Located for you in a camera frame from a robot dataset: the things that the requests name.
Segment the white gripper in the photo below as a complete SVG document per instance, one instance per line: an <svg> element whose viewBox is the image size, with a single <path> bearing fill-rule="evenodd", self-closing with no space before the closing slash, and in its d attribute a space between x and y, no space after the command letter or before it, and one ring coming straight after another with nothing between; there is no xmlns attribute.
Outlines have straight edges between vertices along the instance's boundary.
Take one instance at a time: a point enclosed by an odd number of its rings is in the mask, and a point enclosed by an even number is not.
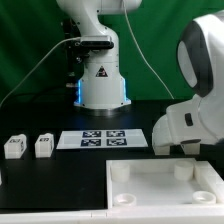
<svg viewBox="0 0 224 224"><path fill-rule="evenodd" d="M194 143L215 145L224 140L224 127L221 134L215 134L216 125L208 127L202 120L199 110L201 101L201 98L193 98L169 106L166 114L153 127L153 147Z"/></svg>

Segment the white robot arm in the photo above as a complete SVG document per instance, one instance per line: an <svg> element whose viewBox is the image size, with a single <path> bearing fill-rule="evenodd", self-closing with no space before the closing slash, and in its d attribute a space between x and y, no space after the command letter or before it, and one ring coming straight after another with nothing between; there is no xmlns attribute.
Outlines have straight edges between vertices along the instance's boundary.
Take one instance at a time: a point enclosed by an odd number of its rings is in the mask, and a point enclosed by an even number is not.
<svg viewBox="0 0 224 224"><path fill-rule="evenodd" d="M100 15L137 9L142 0L56 0L76 23L79 46L87 50L81 80L80 107L119 109L130 103L119 72L117 34L103 26ZM155 124L155 148L224 141L224 10L191 21L177 47L179 68L194 90L192 99L174 104Z"/></svg>

